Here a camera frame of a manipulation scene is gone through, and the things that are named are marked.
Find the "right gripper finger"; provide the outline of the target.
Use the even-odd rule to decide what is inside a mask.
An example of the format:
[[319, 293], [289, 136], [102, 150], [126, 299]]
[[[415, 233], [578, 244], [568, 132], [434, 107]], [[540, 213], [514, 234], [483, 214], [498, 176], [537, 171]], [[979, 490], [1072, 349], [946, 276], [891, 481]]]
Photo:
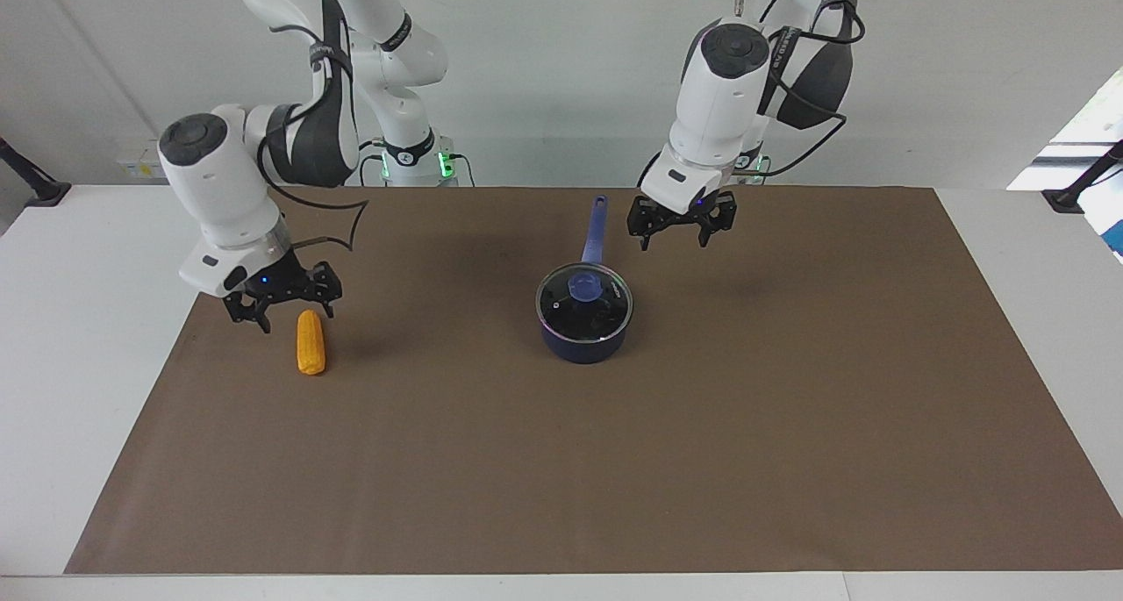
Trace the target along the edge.
[[262, 333], [270, 333], [268, 301], [261, 301], [256, 297], [249, 297], [249, 304], [245, 301], [245, 292], [232, 292], [223, 297], [223, 307], [232, 324], [253, 322], [261, 328]]
[[334, 272], [328, 261], [317, 262], [313, 268], [304, 274], [305, 282], [298, 297], [301, 300], [320, 304], [327, 318], [334, 318], [334, 302], [341, 298], [341, 280]]

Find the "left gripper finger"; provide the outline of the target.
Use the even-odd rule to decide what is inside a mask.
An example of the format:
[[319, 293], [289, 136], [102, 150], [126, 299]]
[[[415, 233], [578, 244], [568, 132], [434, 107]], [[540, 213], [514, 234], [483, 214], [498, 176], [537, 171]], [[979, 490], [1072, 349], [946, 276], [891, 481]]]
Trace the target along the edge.
[[648, 197], [634, 197], [628, 213], [628, 233], [638, 239], [641, 252], [646, 252], [649, 247], [657, 216], [658, 204], [656, 202]]
[[729, 233], [733, 222], [733, 193], [713, 193], [699, 200], [699, 246], [705, 248], [715, 233]]

